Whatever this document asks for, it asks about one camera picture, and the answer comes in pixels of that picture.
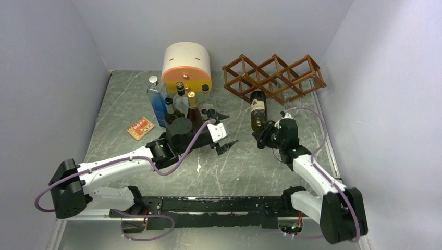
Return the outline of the brown bottle gold foil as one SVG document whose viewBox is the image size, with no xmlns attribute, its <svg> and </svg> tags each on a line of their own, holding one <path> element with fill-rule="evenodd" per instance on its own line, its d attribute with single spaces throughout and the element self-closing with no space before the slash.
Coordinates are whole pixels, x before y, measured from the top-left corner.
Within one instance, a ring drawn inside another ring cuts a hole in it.
<svg viewBox="0 0 442 250">
<path fill-rule="evenodd" d="M 201 112 L 197 105 L 197 96 L 194 91 L 188 92 L 189 109 L 187 113 L 187 118 L 192 122 L 193 132 L 197 132 L 199 128 L 203 125 L 203 118 Z"/>
</svg>

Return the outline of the dark bottle black neck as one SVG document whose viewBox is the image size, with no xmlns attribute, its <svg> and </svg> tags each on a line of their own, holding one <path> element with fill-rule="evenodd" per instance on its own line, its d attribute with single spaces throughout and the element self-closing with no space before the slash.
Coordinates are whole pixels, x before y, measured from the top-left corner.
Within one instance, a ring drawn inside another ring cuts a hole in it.
<svg viewBox="0 0 442 250">
<path fill-rule="evenodd" d="M 261 90 L 253 91 L 250 101 L 251 128 L 256 132 L 267 123 L 266 95 Z"/>
</svg>

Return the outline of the clear round glass bottle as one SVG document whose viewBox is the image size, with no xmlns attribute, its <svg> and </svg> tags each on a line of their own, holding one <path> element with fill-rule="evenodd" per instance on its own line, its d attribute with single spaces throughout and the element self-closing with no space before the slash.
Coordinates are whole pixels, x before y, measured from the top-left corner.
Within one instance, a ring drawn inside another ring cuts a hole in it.
<svg viewBox="0 0 442 250">
<path fill-rule="evenodd" d="M 209 109 L 216 110 L 215 98 L 207 84 L 202 85 L 202 92 L 198 104 L 199 110 L 203 115 L 207 115 Z"/>
</svg>

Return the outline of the clear square bottle black cap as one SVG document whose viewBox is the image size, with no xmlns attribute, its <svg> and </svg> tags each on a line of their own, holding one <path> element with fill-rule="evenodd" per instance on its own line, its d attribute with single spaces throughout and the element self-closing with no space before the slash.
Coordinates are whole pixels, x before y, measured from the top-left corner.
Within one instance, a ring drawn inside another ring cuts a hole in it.
<svg viewBox="0 0 442 250">
<path fill-rule="evenodd" d="M 189 99 L 185 92 L 185 86 L 182 82 L 177 82 L 176 89 L 177 94 L 173 98 L 173 105 L 186 117 L 189 109 Z"/>
</svg>

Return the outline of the green bottle silver neck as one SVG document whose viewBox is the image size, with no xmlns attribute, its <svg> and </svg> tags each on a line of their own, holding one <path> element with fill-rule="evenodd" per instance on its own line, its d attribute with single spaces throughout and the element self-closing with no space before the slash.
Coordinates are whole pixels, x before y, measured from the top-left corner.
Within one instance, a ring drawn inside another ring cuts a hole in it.
<svg viewBox="0 0 442 250">
<path fill-rule="evenodd" d="M 185 115 L 182 112 L 180 112 L 174 107 L 172 98 L 166 97 L 165 104 L 166 104 L 167 113 L 164 114 L 164 120 L 167 126 L 171 125 L 174 120 L 185 117 Z"/>
</svg>

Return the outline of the blue square bottle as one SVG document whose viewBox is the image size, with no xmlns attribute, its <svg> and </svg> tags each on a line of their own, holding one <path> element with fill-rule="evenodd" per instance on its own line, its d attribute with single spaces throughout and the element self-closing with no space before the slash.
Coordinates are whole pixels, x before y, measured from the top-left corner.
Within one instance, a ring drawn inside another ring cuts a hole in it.
<svg viewBox="0 0 442 250">
<path fill-rule="evenodd" d="M 147 95 L 149 97 L 153 111 L 156 115 L 159 126 L 162 128 L 167 127 L 164 119 L 165 114 L 167 113 L 165 98 L 168 97 L 165 82 L 161 81 L 157 76 L 150 76 Z"/>
</svg>

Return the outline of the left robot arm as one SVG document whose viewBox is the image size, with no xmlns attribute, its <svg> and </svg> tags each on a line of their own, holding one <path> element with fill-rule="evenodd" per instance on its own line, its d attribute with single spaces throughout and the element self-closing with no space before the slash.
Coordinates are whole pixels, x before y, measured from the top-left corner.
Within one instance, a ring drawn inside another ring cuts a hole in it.
<svg viewBox="0 0 442 250">
<path fill-rule="evenodd" d="M 116 180 L 144 172 L 160 176 L 172 174 L 187 155 L 201 147 L 210 146 L 218 155 L 228 151 L 234 142 L 220 145 L 228 136 L 222 120 L 228 116 L 214 109 L 207 111 L 208 120 L 198 129 L 188 118 L 178 118 L 145 146 L 105 160 L 77 164 L 64 160 L 48 184 L 53 209 L 58 219 L 74 217 L 85 210 L 120 210 L 136 217 L 145 210 L 137 187 L 109 188 Z"/>
</svg>

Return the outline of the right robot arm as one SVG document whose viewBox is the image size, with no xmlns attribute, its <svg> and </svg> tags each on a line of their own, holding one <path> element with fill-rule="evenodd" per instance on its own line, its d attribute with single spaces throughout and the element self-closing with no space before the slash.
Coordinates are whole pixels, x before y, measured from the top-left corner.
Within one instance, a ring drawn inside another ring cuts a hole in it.
<svg viewBox="0 0 442 250">
<path fill-rule="evenodd" d="M 281 202 L 281 209 L 286 215 L 293 216 L 300 211 L 309 216 L 318 223 L 323 237 L 330 244 L 367 235 L 362 193 L 338 182 L 314 161 L 312 153 L 300 143 L 294 119 L 268 121 L 252 136 L 259 149 L 278 150 L 281 161 L 316 193 L 312 195 L 303 187 L 286 190 L 286 198 Z"/>
</svg>

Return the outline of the brown wooden wine rack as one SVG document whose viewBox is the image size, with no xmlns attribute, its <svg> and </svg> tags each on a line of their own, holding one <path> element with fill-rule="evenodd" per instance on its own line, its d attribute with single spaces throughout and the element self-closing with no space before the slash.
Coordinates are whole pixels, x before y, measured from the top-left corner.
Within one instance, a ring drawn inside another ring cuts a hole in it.
<svg viewBox="0 0 442 250">
<path fill-rule="evenodd" d="M 224 88 L 248 103 L 253 91 L 284 105 L 327 87 L 319 64 L 309 54 L 291 64 L 276 54 L 260 64 L 242 54 L 222 70 Z"/>
</svg>

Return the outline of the orange snack packet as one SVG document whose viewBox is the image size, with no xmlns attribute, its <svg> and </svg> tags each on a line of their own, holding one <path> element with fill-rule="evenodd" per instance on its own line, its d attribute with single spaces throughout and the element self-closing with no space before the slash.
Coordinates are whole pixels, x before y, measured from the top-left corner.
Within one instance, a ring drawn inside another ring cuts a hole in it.
<svg viewBox="0 0 442 250">
<path fill-rule="evenodd" d="M 155 125 L 149 121 L 146 117 L 141 117 L 134 124 L 132 124 L 127 132 L 137 141 L 141 140 L 146 134 L 148 134 Z"/>
</svg>

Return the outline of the cream drawer cabinet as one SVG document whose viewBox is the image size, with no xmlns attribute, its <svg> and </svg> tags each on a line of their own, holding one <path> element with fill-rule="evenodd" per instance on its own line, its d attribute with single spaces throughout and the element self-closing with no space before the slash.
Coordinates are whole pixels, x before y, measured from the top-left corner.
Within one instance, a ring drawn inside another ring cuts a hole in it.
<svg viewBox="0 0 442 250">
<path fill-rule="evenodd" d="M 166 48 L 161 80 L 169 94 L 177 93 L 182 82 L 191 91 L 201 92 L 203 85 L 212 88 L 210 57 L 205 47 L 194 42 L 178 42 Z"/>
</svg>

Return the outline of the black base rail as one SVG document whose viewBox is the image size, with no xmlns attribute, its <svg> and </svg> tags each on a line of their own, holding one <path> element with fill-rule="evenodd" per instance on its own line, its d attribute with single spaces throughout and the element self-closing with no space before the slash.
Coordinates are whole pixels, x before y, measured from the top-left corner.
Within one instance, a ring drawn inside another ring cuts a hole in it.
<svg viewBox="0 0 442 250">
<path fill-rule="evenodd" d="M 278 229 L 282 220 L 297 220 L 285 196 L 159 197 L 145 196 L 120 215 L 113 209 L 88 209 L 70 220 L 121 221 L 130 232 L 177 228 L 247 227 Z"/>
</svg>

